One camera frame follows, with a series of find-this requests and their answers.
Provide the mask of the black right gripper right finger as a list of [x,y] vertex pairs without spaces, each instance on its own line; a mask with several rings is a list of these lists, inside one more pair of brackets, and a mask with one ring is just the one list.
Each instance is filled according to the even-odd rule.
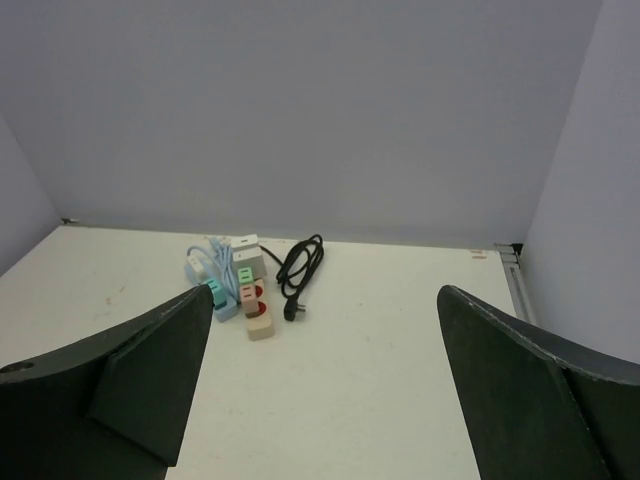
[[636,479],[639,367],[451,285],[442,337],[483,479]]

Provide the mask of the mint green plug adapter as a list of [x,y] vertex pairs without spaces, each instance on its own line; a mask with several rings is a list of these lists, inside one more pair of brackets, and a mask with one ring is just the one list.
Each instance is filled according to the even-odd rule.
[[251,267],[243,267],[237,270],[237,278],[240,285],[253,284],[255,282]]

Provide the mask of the large white charger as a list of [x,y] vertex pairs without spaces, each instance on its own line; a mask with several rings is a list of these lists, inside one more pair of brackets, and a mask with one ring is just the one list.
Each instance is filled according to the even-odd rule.
[[254,278],[265,278],[267,276],[263,251],[259,246],[243,250],[234,250],[232,261],[235,271],[250,268]]

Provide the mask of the beige power strip red sockets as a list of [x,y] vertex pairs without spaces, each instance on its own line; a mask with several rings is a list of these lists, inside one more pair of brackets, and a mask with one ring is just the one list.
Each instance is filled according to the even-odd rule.
[[268,307],[264,280],[257,279],[254,285],[258,309],[250,314],[245,314],[247,318],[246,330],[251,341],[260,341],[275,335],[275,325]]

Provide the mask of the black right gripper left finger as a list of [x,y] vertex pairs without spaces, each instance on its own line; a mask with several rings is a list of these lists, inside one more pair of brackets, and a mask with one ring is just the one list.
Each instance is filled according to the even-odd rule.
[[176,465],[213,295],[154,309],[1,370],[4,479],[163,479]]

